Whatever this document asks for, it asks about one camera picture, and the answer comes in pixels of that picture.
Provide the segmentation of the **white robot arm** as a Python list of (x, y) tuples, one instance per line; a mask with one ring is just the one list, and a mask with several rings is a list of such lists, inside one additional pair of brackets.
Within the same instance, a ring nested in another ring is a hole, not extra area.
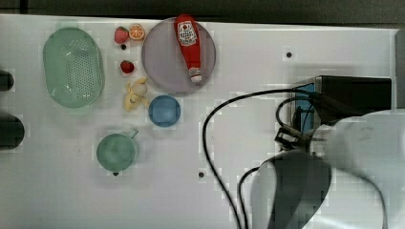
[(258, 168), (251, 206), (253, 229), (404, 229), (404, 112), (320, 126)]

